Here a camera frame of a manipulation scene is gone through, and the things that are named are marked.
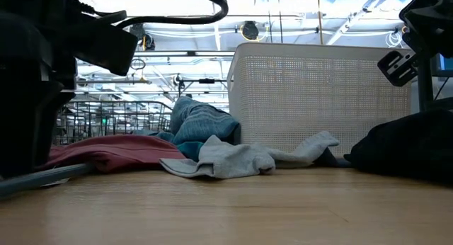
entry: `red cloth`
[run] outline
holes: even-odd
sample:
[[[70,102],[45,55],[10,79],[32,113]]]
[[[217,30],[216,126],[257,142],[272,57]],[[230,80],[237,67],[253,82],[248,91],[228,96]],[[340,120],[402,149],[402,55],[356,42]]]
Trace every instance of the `red cloth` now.
[[[158,137],[112,135],[85,139],[68,146],[52,147],[49,161],[39,169],[92,161],[102,172],[161,167],[160,158],[185,159],[175,145]]]

